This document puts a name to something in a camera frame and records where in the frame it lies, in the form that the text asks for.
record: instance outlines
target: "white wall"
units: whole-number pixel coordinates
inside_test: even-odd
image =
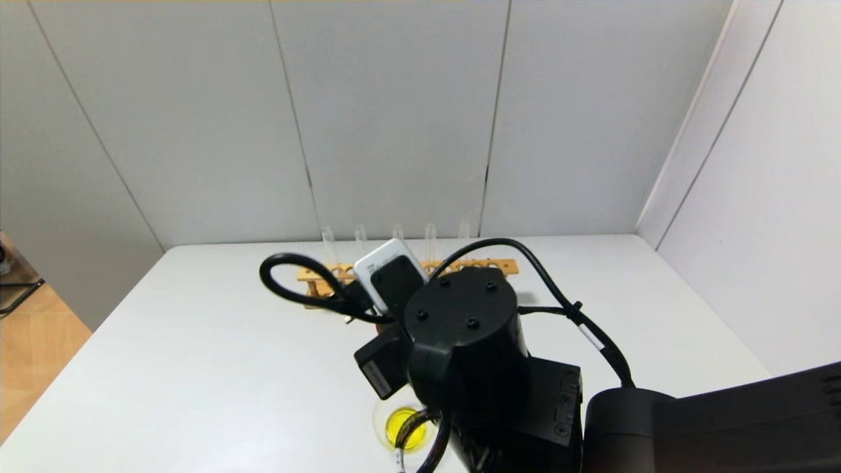
[[[0,3],[3,229],[91,328],[163,255],[26,2]]]
[[[775,375],[841,359],[840,24],[783,2],[659,249]]]
[[[482,234],[632,232],[730,2],[514,2]]]
[[[737,0],[646,203],[637,233],[657,248],[747,81],[781,0]]]
[[[322,225],[473,234],[508,2],[275,2]]]
[[[32,5],[164,248],[319,234],[267,3]]]
[[[728,5],[14,4],[4,230],[92,326],[156,239],[632,231]]]

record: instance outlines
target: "test tube rack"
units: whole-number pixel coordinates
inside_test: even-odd
[[[435,268],[440,265],[440,261],[421,261],[420,265],[426,270],[427,274],[432,273]],[[350,283],[356,279],[353,273],[352,264],[326,264],[326,267],[339,279],[343,284]],[[451,264],[444,270],[444,274],[452,273],[467,267],[478,268],[499,268],[506,277],[509,274],[518,274],[520,270],[517,268],[517,263],[513,259],[460,259]],[[298,281],[307,283],[307,295],[318,297],[321,299],[330,297],[333,294],[333,289],[311,269],[301,268],[298,271]],[[316,307],[307,306],[308,309],[315,309]]]

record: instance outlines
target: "white tabletop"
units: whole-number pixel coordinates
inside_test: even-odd
[[[561,290],[624,352],[640,387],[688,396],[768,377],[701,298],[637,236],[522,238]],[[439,240],[440,258],[464,242]],[[354,242],[337,243],[342,262]],[[410,242],[422,255],[423,241]],[[263,288],[275,252],[322,259],[320,242],[176,247],[140,281],[0,447],[0,471],[391,471],[373,431],[378,402],[353,352],[364,322],[306,310]],[[556,305],[516,258],[522,305]],[[278,280],[304,289],[292,269]],[[581,366],[585,403],[618,385],[562,316],[523,316],[537,357]],[[440,471],[463,471],[454,455]]]

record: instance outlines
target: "wooden floor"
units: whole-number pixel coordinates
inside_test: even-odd
[[[0,443],[90,336],[48,284],[0,322]]]

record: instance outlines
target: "test tube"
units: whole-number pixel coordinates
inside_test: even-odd
[[[435,266],[435,240],[436,231],[434,223],[426,224],[426,232],[424,234],[424,243],[426,245],[426,272],[430,273]]]
[[[324,241],[325,260],[327,265],[336,265],[339,258],[336,257],[336,240],[333,238],[333,230],[326,226],[321,230],[321,240]]]
[[[403,226],[401,224],[395,223],[394,226],[391,227],[391,237],[399,238],[400,240],[403,239]]]
[[[357,238],[357,250],[359,257],[368,254],[368,234],[365,232],[365,225],[359,224],[353,227],[353,235]]]
[[[468,244],[468,239],[470,238],[470,221],[468,221],[467,217],[462,218],[458,222],[458,245],[460,247],[466,247]],[[458,259],[459,262],[463,262],[466,260],[466,256],[462,256]]]

